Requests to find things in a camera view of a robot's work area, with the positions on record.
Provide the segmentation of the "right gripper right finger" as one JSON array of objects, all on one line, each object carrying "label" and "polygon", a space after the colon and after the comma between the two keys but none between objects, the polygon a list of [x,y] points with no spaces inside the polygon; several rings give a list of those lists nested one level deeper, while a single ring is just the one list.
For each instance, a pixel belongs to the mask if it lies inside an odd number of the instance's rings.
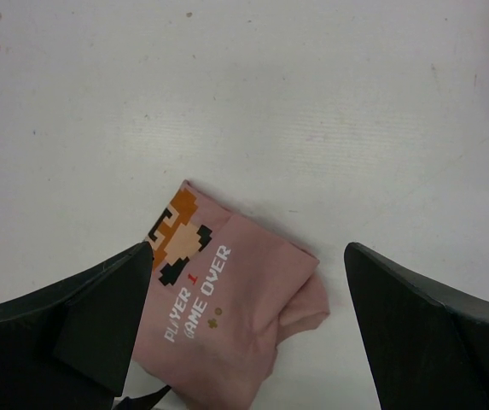
[{"label": "right gripper right finger", "polygon": [[489,302],[361,243],[344,262],[383,409],[489,409]]}]

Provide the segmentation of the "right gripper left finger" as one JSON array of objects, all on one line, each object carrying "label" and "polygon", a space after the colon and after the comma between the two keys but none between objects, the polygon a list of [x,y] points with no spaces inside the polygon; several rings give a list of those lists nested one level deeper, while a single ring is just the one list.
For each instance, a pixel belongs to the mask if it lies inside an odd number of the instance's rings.
[{"label": "right gripper left finger", "polygon": [[0,303],[0,409],[109,409],[122,394],[153,265],[138,243]]}]

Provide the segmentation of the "dusty pink printed t-shirt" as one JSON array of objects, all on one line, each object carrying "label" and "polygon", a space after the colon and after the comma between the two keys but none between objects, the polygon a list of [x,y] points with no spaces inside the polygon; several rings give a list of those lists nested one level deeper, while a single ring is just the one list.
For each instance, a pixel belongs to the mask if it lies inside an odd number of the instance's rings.
[{"label": "dusty pink printed t-shirt", "polygon": [[278,345],[329,316],[315,256],[189,182],[146,240],[154,261],[132,358],[189,409],[249,409]]}]

